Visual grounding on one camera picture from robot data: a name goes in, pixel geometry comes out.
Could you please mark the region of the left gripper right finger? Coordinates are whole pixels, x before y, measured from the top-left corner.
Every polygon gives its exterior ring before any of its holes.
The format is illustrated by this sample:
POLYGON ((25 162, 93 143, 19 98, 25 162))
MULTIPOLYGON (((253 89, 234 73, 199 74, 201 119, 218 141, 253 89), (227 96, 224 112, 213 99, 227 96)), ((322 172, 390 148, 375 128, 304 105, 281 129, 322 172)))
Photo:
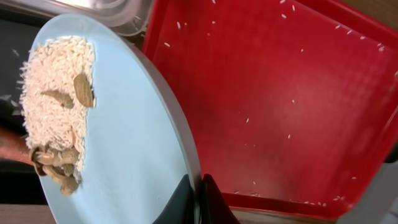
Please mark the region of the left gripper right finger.
POLYGON ((203 176, 199 199, 202 224, 240 224, 210 174, 203 176))

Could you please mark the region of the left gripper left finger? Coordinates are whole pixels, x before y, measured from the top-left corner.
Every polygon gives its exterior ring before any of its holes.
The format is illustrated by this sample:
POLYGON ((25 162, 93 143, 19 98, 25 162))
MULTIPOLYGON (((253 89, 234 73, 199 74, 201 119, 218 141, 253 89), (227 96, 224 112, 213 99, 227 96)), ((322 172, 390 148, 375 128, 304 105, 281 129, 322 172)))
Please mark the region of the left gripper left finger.
POLYGON ((194 224, 194 194, 188 174, 182 177, 153 224, 194 224))

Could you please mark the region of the light blue plate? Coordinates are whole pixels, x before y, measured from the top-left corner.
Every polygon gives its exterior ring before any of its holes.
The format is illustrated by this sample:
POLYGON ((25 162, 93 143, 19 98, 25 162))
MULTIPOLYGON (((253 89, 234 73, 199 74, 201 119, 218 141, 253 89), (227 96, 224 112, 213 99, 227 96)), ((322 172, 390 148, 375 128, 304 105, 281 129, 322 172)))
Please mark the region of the light blue plate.
POLYGON ((200 165, 187 119, 152 62, 102 23, 64 14, 49 20, 34 44, 79 36, 94 46, 81 182, 71 195, 49 176, 40 179, 57 223, 153 223, 182 177, 194 194, 200 165))

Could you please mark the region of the orange carrot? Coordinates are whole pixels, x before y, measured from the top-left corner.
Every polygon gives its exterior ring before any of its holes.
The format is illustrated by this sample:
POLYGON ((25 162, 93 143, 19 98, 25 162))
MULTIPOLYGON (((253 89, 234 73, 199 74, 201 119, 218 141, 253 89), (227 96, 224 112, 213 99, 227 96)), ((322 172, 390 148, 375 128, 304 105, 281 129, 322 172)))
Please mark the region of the orange carrot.
POLYGON ((25 141, 18 134, 5 128, 1 128, 0 155, 1 159, 22 162, 32 166, 29 148, 25 141))

